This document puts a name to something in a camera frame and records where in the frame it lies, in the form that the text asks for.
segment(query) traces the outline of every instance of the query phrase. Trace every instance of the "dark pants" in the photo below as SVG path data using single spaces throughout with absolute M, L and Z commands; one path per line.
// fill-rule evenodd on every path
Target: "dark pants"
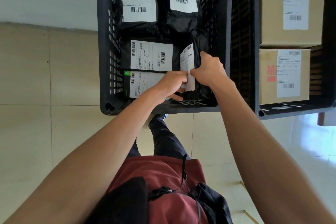
M 183 159 L 183 156 L 187 153 L 186 150 L 183 148 L 181 142 L 177 139 L 174 133 L 170 132 L 161 117 L 154 116 L 149 123 L 149 129 L 153 134 L 154 156 L 157 155 Z M 141 156 L 137 146 L 137 139 L 135 139 L 127 158 L 134 156 Z

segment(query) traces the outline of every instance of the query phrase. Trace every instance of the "floor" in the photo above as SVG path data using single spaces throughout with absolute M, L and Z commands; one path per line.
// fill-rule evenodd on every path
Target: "floor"
M 99 110 L 97 34 L 0 24 L 0 223 L 73 149 L 113 117 Z M 220 113 L 171 114 L 166 123 L 207 183 L 228 201 L 234 223 L 263 223 L 239 184 Z M 336 215 L 336 128 L 319 127 L 317 115 L 263 121 L 297 160 Z M 153 154 L 152 135 L 138 137 L 142 155 Z

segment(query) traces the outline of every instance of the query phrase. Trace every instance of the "crate handle hole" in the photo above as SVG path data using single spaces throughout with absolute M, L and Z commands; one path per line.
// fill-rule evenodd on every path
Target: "crate handle hole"
M 265 115 L 265 113 L 264 113 L 262 110 L 259 110 L 258 115 L 259 115 L 260 117 L 262 117 L 262 116 Z
M 113 111 L 115 109 L 115 107 L 113 105 L 111 105 L 110 103 L 107 103 L 105 105 L 105 109 L 106 110 L 109 110 L 109 111 Z

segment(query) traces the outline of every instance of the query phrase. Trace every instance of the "maroon shirt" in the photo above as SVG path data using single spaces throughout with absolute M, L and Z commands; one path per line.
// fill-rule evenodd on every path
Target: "maroon shirt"
M 182 159 L 164 156 L 139 156 L 125 160 L 115 175 L 108 192 L 120 186 L 133 177 L 143 176 L 148 191 L 167 186 L 172 190 L 181 185 Z M 198 183 L 204 182 L 204 173 L 198 159 L 185 162 L 187 184 L 189 189 L 195 188 Z M 198 223 L 198 210 L 195 200 L 187 196 L 188 189 L 183 183 L 177 193 L 163 195 L 148 202 L 148 223 Z M 200 223 L 208 223 L 202 207 Z

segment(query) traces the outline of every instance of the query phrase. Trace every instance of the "person's left hand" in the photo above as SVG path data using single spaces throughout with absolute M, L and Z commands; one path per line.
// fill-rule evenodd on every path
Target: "person's left hand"
M 182 84 L 185 84 L 188 71 L 169 71 L 165 76 L 153 87 L 149 89 L 153 94 L 157 94 L 158 103 L 163 103 L 167 97 L 182 101 L 183 98 L 177 96 L 175 92 L 184 92 L 185 89 L 181 88 Z

